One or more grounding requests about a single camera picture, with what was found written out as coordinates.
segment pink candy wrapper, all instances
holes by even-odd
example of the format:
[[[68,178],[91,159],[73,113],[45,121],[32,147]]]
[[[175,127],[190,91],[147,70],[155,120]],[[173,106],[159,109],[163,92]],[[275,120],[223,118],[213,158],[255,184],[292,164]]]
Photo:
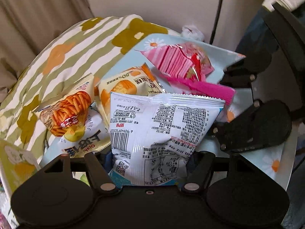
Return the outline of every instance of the pink candy wrapper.
[[[205,81],[214,68],[205,51],[192,42],[140,51],[154,66],[171,77]]]
[[[193,82],[189,79],[181,79],[166,76],[170,85],[177,94],[192,94],[192,95],[205,95],[214,98],[220,98],[226,101],[229,105],[236,93],[235,89],[220,84],[212,84],[207,82]]]

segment black cable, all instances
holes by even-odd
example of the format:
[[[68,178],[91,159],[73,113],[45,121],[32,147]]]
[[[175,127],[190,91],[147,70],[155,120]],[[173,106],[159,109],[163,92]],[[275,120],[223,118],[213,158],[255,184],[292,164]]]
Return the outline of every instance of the black cable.
[[[218,21],[219,21],[219,15],[220,15],[220,10],[221,9],[222,9],[222,0],[219,0],[217,13],[216,13],[216,17],[215,17],[215,22],[214,22],[214,27],[213,27],[213,31],[212,31],[211,38],[210,38],[210,44],[213,44],[213,41],[214,41],[214,37],[215,37],[215,33],[216,33],[217,24],[218,24]]]

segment oishi snack bag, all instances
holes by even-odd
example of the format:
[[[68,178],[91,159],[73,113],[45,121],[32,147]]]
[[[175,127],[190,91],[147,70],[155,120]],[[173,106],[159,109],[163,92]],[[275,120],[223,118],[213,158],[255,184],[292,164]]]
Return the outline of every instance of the oishi snack bag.
[[[93,78],[92,74],[85,76],[33,111],[51,133],[60,137],[57,147],[71,157],[109,145],[101,116],[89,109],[94,100]]]
[[[114,183],[170,185],[185,178],[186,163],[224,104],[197,95],[111,93]]]
[[[111,78],[101,80],[98,89],[97,106],[107,128],[110,122],[111,92],[141,96],[154,96],[164,92],[146,63],[141,67],[132,67]]]

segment plastic wrapper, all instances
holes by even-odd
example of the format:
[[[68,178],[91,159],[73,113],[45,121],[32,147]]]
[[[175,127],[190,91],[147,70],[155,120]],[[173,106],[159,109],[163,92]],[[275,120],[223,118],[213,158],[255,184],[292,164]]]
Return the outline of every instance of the plastic wrapper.
[[[93,78],[91,74],[82,78],[34,110],[56,136],[56,150],[70,157],[82,157],[109,145],[109,134],[100,114],[89,109],[94,99]]]
[[[110,137],[117,186],[170,185],[224,107],[216,98],[111,93]]]
[[[174,92],[177,94],[203,95],[213,98],[220,98],[225,100],[227,106],[230,105],[236,93],[235,89],[220,84],[212,84],[201,81],[192,82],[189,79],[174,78],[169,76],[165,76],[165,78],[168,80]]]
[[[115,76],[101,80],[98,89],[98,110],[107,128],[109,128],[110,122],[111,92],[141,96],[154,96],[164,92],[146,63],[141,67],[132,67]]]
[[[205,51],[193,42],[166,45],[141,53],[159,71],[171,77],[205,81],[214,70]]]
[[[8,198],[38,170],[31,152],[0,139],[0,177]]]

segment white plastic bag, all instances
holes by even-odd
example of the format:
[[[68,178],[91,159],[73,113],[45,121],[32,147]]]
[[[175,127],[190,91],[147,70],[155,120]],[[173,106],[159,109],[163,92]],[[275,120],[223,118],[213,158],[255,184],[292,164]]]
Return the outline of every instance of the white plastic bag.
[[[122,185],[169,185],[186,177],[186,163],[222,110],[216,98],[111,93],[111,178]]]
[[[199,29],[195,25],[183,26],[181,36],[187,39],[193,39],[204,42],[204,34],[199,31]]]

